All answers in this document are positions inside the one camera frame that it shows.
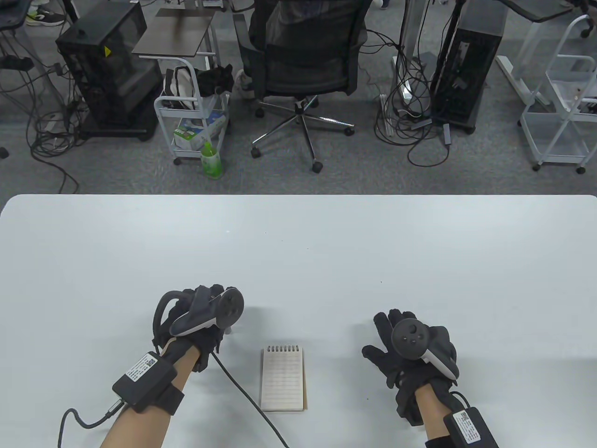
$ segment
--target label sticker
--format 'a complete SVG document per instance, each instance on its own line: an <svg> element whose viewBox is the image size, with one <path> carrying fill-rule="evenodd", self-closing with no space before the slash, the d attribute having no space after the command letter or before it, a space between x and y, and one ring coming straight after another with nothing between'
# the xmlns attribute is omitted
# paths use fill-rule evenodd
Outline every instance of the label sticker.
<svg viewBox="0 0 597 448"><path fill-rule="evenodd" d="M158 360L148 353L129 369L126 376L137 382L157 362Z"/></svg>
<svg viewBox="0 0 597 448"><path fill-rule="evenodd" d="M456 424L460 428L460 432L462 432L466 443L474 443L481 440L479 431L475 428L475 425L466 411L460 411L454 414L454 421L456 421Z"/></svg>

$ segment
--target forearm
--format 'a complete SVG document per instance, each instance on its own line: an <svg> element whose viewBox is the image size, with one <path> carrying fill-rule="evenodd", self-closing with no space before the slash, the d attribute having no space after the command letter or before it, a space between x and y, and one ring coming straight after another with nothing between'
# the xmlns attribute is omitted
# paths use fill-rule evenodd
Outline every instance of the forearm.
<svg viewBox="0 0 597 448"><path fill-rule="evenodd" d="M191 347L174 364L178 375L172 385L178 390L184 388L198 359L199 350ZM129 408L118 417L101 448L160 448L169 424L170 415L160 408L149 406L142 413Z"/></svg>
<svg viewBox="0 0 597 448"><path fill-rule="evenodd" d="M452 411L438 400L431 384L421 387L414 395L423 418L427 439L431 440L450 435L444 424L444 417L451 414Z"/></svg>

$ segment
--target green bottle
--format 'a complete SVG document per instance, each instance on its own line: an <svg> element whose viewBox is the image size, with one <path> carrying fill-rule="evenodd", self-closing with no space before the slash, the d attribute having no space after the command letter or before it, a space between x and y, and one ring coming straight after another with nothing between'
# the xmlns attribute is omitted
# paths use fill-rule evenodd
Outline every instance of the green bottle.
<svg viewBox="0 0 597 448"><path fill-rule="evenodd" d="M201 164L205 175L212 179L219 179L224 174L220 153L210 142L205 142L203 149L201 149Z"/></svg>

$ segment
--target spiral binding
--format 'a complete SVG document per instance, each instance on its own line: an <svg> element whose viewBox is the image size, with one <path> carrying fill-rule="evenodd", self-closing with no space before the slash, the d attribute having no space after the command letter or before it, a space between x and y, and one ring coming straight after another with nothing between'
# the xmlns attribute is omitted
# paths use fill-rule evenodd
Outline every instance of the spiral binding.
<svg viewBox="0 0 597 448"><path fill-rule="evenodd" d="M298 345L268 345L269 352L299 352Z"/></svg>

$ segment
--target chair base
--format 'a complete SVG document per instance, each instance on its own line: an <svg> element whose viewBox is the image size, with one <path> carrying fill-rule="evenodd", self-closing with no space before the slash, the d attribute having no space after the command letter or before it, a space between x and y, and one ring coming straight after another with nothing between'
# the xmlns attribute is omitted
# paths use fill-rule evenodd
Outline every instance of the chair base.
<svg viewBox="0 0 597 448"><path fill-rule="evenodd" d="M261 137L253 140L251 142L251 144L252 144L251 156L254 159L261 157L261 151L256 146L257 142L260 142L261 140L275 134L280 129L286 127L288 124L290 124L294 120L296 120L298 123L300 123L300 125L303 129L304 138L305 138L305 140L307 140L309 152L311 153L311 159L313 160L313 166L311 169L313 170L314 173L320 173L324 166L321 162L319 162L317 160L317 156L315 155L315 150L313 149L313 143L311 142L311 138L309 137L309 129L307 128L306 120L312 120L312 121L323 122L323 123L332 124L332 125L336 125L336 126L342 126L342 127L344 127L344 134L346 136L351 136L355 133L355 125L353 125L351 123L345 123L343 121L338 121L333 118L326 118L323 116L311 115L310 113L306 112L309 108L313 108L313 106L316 105L317 103L318 103L317 95L315 95L314 97L312 97L309 100L304 99L302 101L296 101L294 104L294 110L292 110L290 108L278 106L278 105L273 105L270 103L259 102L259 108L255 112L255 116L258 118L262 118L265 115L265 112L262 107L268 107L268 108L277 109L280 111L290 112L293 115L290 118L287 118L284 121L282 121L281 123L279 123L277 126L275 126L270 131L266 132Z"/></svg>

